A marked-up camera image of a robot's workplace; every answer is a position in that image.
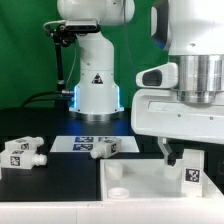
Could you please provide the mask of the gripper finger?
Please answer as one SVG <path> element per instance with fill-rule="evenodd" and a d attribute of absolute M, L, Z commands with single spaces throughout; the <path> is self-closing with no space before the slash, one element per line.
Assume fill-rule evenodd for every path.
<path fill-rule="evenodd" d="M 176 164 L 176 156 L 168 143 L 168 139 L 164 137 L 159 137 L 157 139 L 157 143 L 164 155 L 165 164 L 169 166 L 174 166 Z"/>

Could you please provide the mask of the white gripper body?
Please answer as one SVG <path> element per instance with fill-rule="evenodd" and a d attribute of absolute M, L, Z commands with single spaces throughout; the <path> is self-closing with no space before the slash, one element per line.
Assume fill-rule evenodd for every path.
<path fill-rule="evenodd" d="M 132 102 L 136 134 L 224 144 L 224 105 L 184 104 L 171 90 L 141 89 Z"/>

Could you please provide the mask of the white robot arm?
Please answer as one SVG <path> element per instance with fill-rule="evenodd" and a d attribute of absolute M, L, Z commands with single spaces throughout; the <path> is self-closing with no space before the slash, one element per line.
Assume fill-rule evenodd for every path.
<path fill-rule="evenodd" d="M 114 48 L 99 29 L 130 21 L 134 1 L 57 0 L 57 9 L 81 50 L 72 111 L 87 118 L 120 111 Z M 224 0 L 156 0 L 151 36 L 168 61 L 137 74 L 133 131 L 157 137 L 167 162 L 170 138 L 224 144 Z"/>

